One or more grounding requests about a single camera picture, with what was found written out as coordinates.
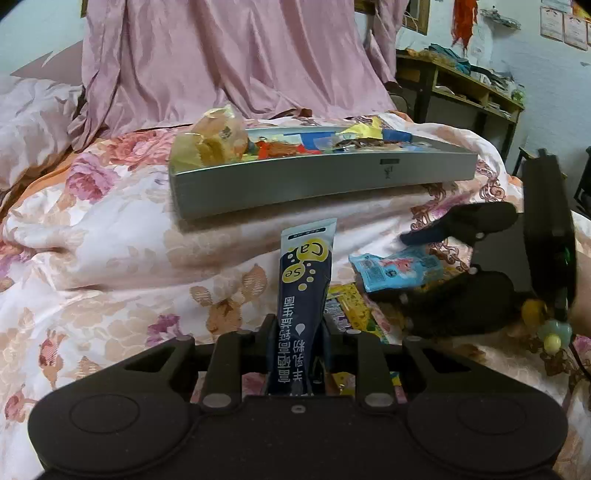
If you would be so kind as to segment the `person's right hand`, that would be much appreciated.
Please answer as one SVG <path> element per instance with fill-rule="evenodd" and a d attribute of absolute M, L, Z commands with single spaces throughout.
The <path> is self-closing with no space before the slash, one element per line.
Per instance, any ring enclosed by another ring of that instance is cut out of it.
<path fill-rule="evenodd" d="M 576 334 L 591 336 L 591 261 L 580 252 L 577 253 L 576 294 L 569 320 Z"/>

